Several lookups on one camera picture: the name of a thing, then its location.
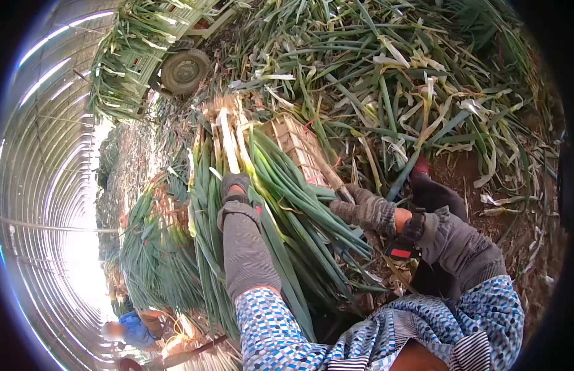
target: red shoe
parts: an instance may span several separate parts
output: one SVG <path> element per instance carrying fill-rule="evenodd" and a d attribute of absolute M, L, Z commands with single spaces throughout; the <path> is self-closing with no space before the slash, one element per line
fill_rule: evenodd
<path fill-rule="evenodd" d="M 410 181 L 412 182 L 413 179 L 415 179 L 421 173 L 425 173 L 427 176 L 429 176 L 429 168 L 427 165 L 427 159 L 425 159 L 425 156 L 423 155 L 423 153 L 419 154 L 419 158 L 417 159 L 417 162 L 415 163 L 413 170 L 410 171 L 410 174 L 409 174 Z"/>

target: hand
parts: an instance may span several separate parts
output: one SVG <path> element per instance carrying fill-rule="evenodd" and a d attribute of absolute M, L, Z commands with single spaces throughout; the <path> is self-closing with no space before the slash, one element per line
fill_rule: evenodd
<path fill-rule="evenodd" d="M 249 187 L 249 175 L 246 172 L 241 172 L 239 174 L 227 173 L 223 177 L 223 183 L 221 183 L 221 197 L 225 197 L 229 191 L 234 191 L 237 186 L 243 193 L 248 193 Z"/>
<path fill-rule="evenodd" d="M 397 228 L 399 223 L 396 223 L 395 215 L 398 214 L 399 220 L 402 221 L 406 213 L 397 210 L 404 209 L 397 209 L 394 203 L 357 185 L 347 184 L 346 188 L 355 199 L 356 205 L 340 200 L 330 203 L 330 211 L 341 217 L 345 223 L 357 225 L 364 230 L 375 230 L 387 236 L 394 236 L 397 231 L 402 231 L 402 227 Z M 410 211 L 405 211 L 408 212 L 407 216 L 412 216 Z"/>
<path fill-rule="evenodd" d="M 249 175 L 245 172 L 239 174 L 228 173 L 221 183 L 222 203 L 225 204 L 228 198 L 236 199 L 247 204 L 248 200 Z"/>

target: soil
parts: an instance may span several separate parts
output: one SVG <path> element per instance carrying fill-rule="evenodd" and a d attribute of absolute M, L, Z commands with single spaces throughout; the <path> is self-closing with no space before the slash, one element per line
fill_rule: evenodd
<path fill-rule="evenodd" d="M 472 183 L 480 176 L 476 156 L 475 152 L 440 155 L 432 159 L 429 174 L 433 180 L 454 189 L 465 199 L 471 226 L 498 242 L 510 228 L 515 215 L 479 216 L 482 210 L 494 207 L 481 203 L 480 194 L 490 194 L 493 199 L 508 196 L 487 192 L 485 187 L 473 187 Z M 553 281 L 559 277 L 565 253 L 565 233 L 559 226 L 559 217 L 554 214 L 557 212 L 557 184 L 549 176 L 546 177 L 546 189 L 546 214 L 550 216 L 543 216 L 542 201 L 530 201 L 528 210 L 517 216 L 499 246 L 506 258 L 507 272 L 513 278 L 514 289 L 520 296 L 526 314 L 523 344 L 528 342 L 542 318 L 552 294 Z M 504 206 L 519 209 L 519 204 Z M 536 226 L 543 230 L 540 244 L 534 243 Z"/>

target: black watch strap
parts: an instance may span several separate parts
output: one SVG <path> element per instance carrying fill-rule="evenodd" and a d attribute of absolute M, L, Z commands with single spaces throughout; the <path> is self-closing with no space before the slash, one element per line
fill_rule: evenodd
<path fill-rule="evenodd" d="M 419 249 L 415 243 L 421 239 L 424 231 L 424 209 L 417 209 L 413 212 L 411 219 L 404 224 L 402 233 L 389 239 L 386 248 L 386 255 L 394 258 L 418 258 Z"/>
<path fill-rule="evenodd" d="M 402 236 L 410 239 L 413 243 L 418 242 L 423 236 L 423 218 L 425 209 L 418 209 L 413 213 L 413 217 L 406 221 Z"/>

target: wooden crate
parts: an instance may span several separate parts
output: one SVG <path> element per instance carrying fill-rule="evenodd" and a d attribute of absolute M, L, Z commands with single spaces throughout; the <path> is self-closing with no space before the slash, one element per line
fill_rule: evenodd
<path fill-rule="evenodd" d="M 264 123 L 261 129 L 293 160 L 308 183 L 330 189 L 328 181 L 320 172 L 313 156 L 305 150 L 304 144 L 296 134 L 303 134 L 307 139 L 307 144 L 311 145 L 308 150 L 313 150 L 322 157 L 318 138 L 310 130 L 304 130 L 301 123 L 286 113 Z"/>

